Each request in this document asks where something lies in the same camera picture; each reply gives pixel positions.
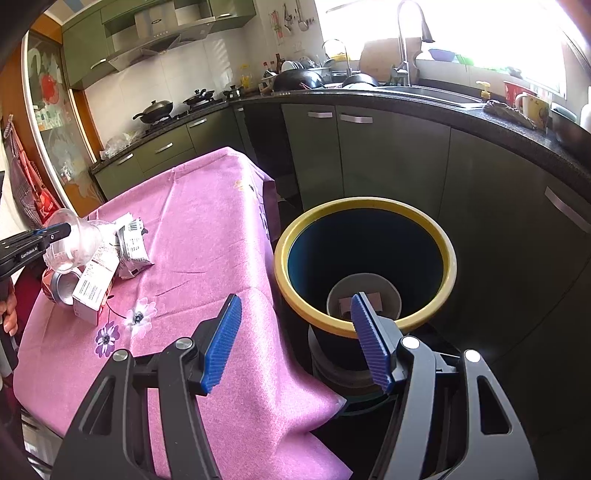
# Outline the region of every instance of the pink tablecloth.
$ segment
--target pink tablecloth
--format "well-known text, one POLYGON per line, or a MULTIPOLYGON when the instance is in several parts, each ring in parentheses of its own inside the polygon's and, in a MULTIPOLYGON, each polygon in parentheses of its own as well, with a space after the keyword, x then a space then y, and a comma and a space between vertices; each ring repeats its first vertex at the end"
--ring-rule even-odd
MULTIPOLYGON (((280 336, 268 233, 279 228, 272 180, 226 148, 146 181, 91 217, 115 220, 126 212, 142 217, 155 265, 135 279, 116 281, 109 304, 125 316, 145 297, 157 312, 149 327, 134 332, 111 313, 119 333, 114 347, 135 356, 161 351, 215 316, 228 294, 238 294, 242 325, 222 382, 199 397, 223 478, 348 479, 350 470, 309 433, 343 399, 295 365, 280 336)), ((106 361, 96 352, 96 338, 108 321, 108 309, 94 327, 43 294, 31 312, 15 394, 60 435, 106 361)), ((170 476, 156 392, 149 414, 156 471, 170 476)))

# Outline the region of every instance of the stove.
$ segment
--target stove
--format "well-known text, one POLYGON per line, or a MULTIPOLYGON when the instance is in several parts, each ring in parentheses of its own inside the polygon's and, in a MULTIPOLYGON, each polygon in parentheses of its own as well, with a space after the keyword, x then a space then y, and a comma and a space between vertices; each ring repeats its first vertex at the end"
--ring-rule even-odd
POLYGON ((175 116, 166 116, 160 120, 158 120, 157 122, 154 122, 153 124, 151 124, 142 134, 142 138, 147 137, 148 135, 153 134, 154 132, 157 132, 173 123, 175 123, 178 120, 182 120, 183 118, 185 118, 188 115, 191 115, 195 112, 198 112, 199 110, 203 110, 204 108, 210 107, 212 105, 217 105, 219 103, 223 103, 225 100, 224 99, 219 99, 219 100, 204 100, 203 102, 199 102, 195 105, 190 106, 187 110, 185 110, 184 112, 175 115, 175 116))

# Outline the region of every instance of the chrome faucet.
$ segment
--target chrome faucet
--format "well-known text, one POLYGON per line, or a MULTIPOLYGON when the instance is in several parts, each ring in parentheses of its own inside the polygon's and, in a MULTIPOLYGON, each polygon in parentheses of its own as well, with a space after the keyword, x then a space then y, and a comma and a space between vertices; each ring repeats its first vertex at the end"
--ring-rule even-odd
POLYGON ((339 40, 338 38, 329 38, 328 40, 326 40, 323 44, 322 44, 322 50, 324 50, 324 54, 326 56, 328 56, 326 54, 326 50, 324 49, 324 46, 327 44, 327 42, 329 41, 337 41, 339 42, 343 48, 345 49, 345 57, 347 57, 347 78, 349 78, 351 76, 351 74, 353 73, 353 70, 351 70, 351 64, 349 63, 349 53, 347 52, 347 45, 345 45, 345 42, 342 40, 339 40))
POLYGON ((395 68, 394 65, 392 65, 390 79, 392 79, 392 77, 394 76, 393 73, 395 72, 396 77, 406 77, 406 83, 410 86, 412 84, 410 80, 410 65, 408 64, 406 38, 402 36, 402 28, 400 26, 400 10, 406 2, 414 3, 418 7, 418 10, 421 12, 421 40, 425 43, 433 43, 435 42, 435 40, 433 40, 433 37, 431 36, 431 31, 429 30, 427 22, 425 21, 425 14, 423 13, 421 5, 419 5, 415 0, 401 0, 396 10, 396 20, 398 22, 398 46, 400 47, 400 56, 402 57, 402 63, 400 64, 400 66, 398 66, 398 68, 395 68))

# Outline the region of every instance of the plastic cup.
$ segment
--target plastic cup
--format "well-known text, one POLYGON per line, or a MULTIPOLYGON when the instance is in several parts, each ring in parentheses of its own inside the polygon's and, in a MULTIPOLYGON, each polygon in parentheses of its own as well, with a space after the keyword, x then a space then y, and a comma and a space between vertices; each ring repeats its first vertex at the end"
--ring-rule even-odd
POLYGON ((57 223, 69 223, 72 232, 66 238, 52 243, 43 255, 43 260, 48 267, 64 274, 86 265, 99 248, 102 236, 96 225, 78 218, 74 212, 65 208, 54 213, 46 226, 57 223))

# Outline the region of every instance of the mug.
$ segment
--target mug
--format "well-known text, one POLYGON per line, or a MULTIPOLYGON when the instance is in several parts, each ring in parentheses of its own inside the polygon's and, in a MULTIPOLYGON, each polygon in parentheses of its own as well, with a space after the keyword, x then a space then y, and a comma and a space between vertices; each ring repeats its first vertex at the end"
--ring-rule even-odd
POLYGON ((507 105, 511 108, 515 108, 515 98, 520 93, 529 93, 530 95, 537 96, 534 91, 522 87, 521 85, 517 85, 516 83, 507 82, 506 80, 503 81, 503 83, 505 84, 505 99, 507 100, 507 105))
POLYGON ((515 98, 515 108, 529 118, 536 128, 544 129, 548 123, 550 105, 529 93, 520 93, 515 98))

